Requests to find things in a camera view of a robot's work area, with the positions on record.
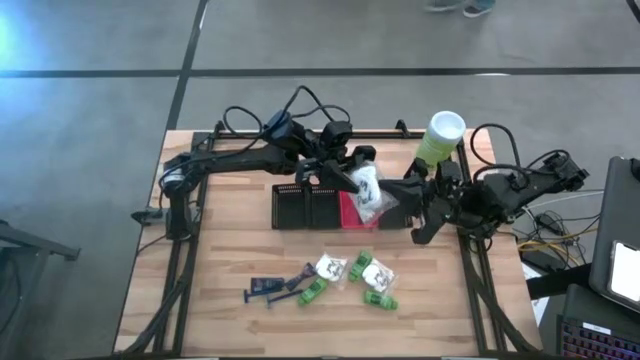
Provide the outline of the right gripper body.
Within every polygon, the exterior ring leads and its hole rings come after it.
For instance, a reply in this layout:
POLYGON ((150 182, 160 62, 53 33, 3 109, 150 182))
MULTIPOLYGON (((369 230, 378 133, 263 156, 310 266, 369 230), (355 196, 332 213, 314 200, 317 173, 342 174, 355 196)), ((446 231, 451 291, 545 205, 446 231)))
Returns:
POLYGON ((428 180, 423 188, 422 215, 429 210, 436 211, 443 216, 444 224, 468 228, 470 219, 463 213, 460 196, 456 186, 449 189, 435 179, 428 180))

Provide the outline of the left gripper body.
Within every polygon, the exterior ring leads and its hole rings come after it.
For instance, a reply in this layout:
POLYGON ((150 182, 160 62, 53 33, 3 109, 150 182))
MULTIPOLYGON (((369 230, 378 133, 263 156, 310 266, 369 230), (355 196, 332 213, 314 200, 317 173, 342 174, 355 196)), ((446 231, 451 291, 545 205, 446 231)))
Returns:
POLYGON ((294 156, 294 159, 296 160, 294 179, 297 184, 309 183, 311 177, 316 177, 318 185, 322 186, 322 167, 325 162, 337 162, 347 175, 348 171, 354 166, 350 164, 350 157, 347 156, 346 147, 330 149, 327 152, 321 152, 319 155, 311 157, 305 157, 303 154, 298 153, 294 156))

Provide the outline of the black plastic slotted basket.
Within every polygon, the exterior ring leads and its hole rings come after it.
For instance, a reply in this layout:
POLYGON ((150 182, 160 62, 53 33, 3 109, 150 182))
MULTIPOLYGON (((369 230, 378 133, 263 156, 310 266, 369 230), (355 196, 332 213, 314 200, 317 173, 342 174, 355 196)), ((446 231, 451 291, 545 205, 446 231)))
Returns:
POLYGON ((272 186, 272 228, 300 230, 306 227, 305 193, 297 184, 272 186))
POLYGON ((388 202, 375 211, 377 227, 380 230, 399 230, 411 228, 413 218, 405 212, 404 206, 398 202, 388 202))
POLYGON ((339 192, 309 185, 304 188, 305 225, 314 230, 341 227, 339 192))

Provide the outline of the red plastic slotted basket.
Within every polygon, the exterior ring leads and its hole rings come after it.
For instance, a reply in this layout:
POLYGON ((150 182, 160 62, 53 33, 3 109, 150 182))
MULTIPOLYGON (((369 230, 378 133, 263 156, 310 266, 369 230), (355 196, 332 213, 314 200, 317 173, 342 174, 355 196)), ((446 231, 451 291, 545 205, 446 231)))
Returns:
POLYGON ((347 230, 373 229, 378 227, 378 221, 363 223, 355 205, 347 192, 339 193, 341 227, 347 230))

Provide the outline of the green wipes canister white lid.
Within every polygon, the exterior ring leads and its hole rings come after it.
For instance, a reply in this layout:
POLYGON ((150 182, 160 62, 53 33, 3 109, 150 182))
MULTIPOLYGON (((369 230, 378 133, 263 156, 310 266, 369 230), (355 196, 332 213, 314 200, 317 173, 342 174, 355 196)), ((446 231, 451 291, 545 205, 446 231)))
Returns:
POLYGON ((459 114, 452 111, 435 113, 422 136, 416 157, 435 166, 451 155, 465 132, 466 123, 459 114))

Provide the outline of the black power adapter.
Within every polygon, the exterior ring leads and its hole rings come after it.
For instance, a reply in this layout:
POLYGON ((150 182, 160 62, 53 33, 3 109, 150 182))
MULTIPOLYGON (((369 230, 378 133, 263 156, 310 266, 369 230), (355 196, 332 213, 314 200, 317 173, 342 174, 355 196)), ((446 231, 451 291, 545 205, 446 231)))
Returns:
POLYGON ((565 234, 562 223, 548 214, 538 214, 534 220, 537 225, 554 235, 563 236, 565 234))

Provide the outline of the white paper sheet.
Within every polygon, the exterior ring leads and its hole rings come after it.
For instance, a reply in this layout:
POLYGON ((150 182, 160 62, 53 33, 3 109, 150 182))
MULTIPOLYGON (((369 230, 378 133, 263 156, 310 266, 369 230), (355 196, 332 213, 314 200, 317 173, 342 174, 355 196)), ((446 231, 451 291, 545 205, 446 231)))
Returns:
MULTIPOLYGON (((522 269, 523 269, 523 274, 526 280, 541 277, 540 273, 538 273, 536 270, 534 270, 533 268, 529 267, 526 264, 522 264, 522 269)), ((531 300, 531 305, 533 308, 534 317, 535 317, 537 326, 540 326, 548 301, 549 301, 548 297, 531 300)))

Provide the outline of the grey laptop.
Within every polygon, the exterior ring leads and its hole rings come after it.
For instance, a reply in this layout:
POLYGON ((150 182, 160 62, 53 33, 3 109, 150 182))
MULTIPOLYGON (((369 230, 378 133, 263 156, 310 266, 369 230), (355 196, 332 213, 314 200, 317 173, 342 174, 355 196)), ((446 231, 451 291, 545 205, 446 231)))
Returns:
POLYGON ((589 276, 596 292, 640 313, 640 302, 626 300, 609 289, 616 241, 640 250, 640 159, 613 157, 609 161, 589 276))

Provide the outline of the person's foot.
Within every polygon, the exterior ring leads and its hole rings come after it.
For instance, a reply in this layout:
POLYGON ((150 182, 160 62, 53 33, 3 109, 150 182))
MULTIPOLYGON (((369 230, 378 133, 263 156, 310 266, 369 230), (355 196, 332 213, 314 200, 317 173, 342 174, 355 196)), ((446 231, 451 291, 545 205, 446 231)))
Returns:
POLYGON ((465 0, 426 0, 424 9, 428 12, 452 11, 464 4, 465 0))
POLYGON ((497 0, 470 0, 463 8, 466 18, 477 18, 490 13, 497 0))

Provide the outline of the backlit keyboard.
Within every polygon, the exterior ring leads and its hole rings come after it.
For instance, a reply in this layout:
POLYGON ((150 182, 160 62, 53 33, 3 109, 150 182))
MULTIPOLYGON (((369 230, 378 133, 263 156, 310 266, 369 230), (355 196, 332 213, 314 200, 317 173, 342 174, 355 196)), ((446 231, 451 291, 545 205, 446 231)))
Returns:
POLYGON ((557 321, 560 356, 589 360, 640 360, 640 337, 593 323, 560 317, 557 321))

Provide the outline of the black metal stand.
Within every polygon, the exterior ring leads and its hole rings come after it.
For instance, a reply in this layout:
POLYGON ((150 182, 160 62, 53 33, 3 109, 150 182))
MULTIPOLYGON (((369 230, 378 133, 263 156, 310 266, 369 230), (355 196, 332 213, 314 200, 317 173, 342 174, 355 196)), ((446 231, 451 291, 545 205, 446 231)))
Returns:
POLYGON ((76 261, 79 253, 77 247, 16 229, 0 219, 0 360, 10 360, 16 351, 49 257, 76 261))

